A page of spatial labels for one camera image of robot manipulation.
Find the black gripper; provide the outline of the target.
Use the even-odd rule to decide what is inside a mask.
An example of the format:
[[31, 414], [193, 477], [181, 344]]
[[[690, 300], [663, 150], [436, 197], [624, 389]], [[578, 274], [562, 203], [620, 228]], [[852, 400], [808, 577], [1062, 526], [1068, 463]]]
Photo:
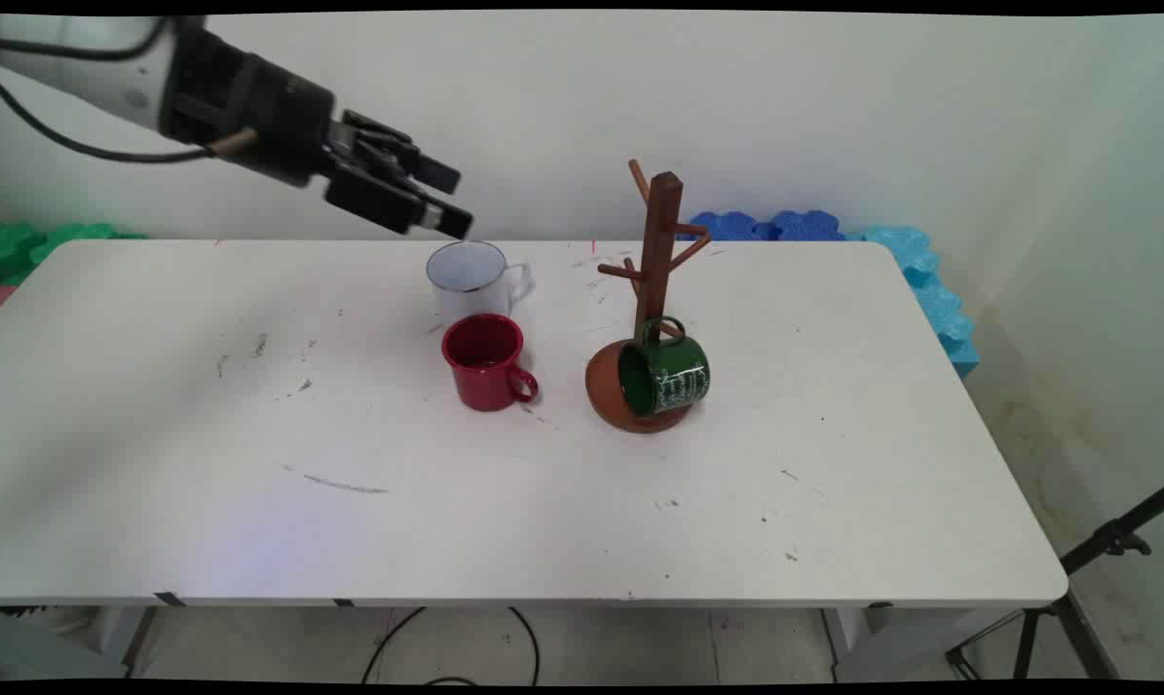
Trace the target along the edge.
[[[424, 154], [406, 133], [353, 109], [335, 122], [329, 88], [220, 40], [203, 23], [176, 23], [172, 36], [161, 135], [211, 146], [251, 130], [251, 144], [226, 157], [237, 166], [291, 186], [329, 176], [326, 203], [398, 235], [423, 228], [468, 237], [471, 212], [404, 183], [454, 194], [461, 180], [455, 168]], [[369, 173], [347, 164], [352, 161]]]

